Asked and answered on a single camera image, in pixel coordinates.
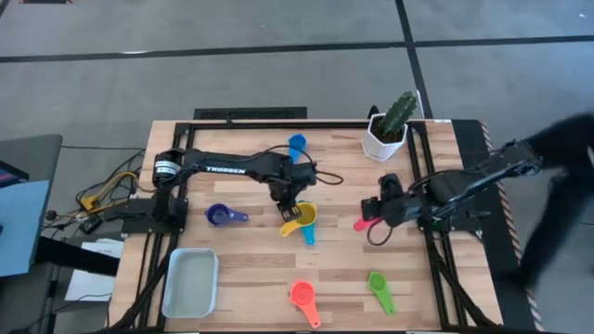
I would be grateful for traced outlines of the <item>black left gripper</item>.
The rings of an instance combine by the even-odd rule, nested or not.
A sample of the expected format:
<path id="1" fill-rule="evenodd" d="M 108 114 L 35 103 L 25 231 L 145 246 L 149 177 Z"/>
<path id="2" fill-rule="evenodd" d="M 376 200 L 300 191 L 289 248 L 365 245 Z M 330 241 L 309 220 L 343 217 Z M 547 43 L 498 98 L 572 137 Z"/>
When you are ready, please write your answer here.
<path id="1" fill-rule="evenodd" d="M 277 204 L 285 222 L 302 216 L 302 211 L 296 204 L 297 190 L 297 186 L 293 184 L 273 183 L 270 185 L 270 197 Z"/>

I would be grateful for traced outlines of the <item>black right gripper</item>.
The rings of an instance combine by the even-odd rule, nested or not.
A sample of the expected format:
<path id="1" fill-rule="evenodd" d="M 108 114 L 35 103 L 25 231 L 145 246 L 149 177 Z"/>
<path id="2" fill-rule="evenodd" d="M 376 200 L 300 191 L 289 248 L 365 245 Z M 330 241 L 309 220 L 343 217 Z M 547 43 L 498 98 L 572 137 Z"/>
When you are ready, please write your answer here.
<path id="1" fill-rule="evenodd" d="M 377 209 L 379 203 L 377 197 L 361 200 L 365 221 L 373 221 L 381 217 L 388 226 L 397 227 L 420 216 L 420 199 L 418 197 L 403 195 L 395 199 L 383 199 L 380 209 Z"/>

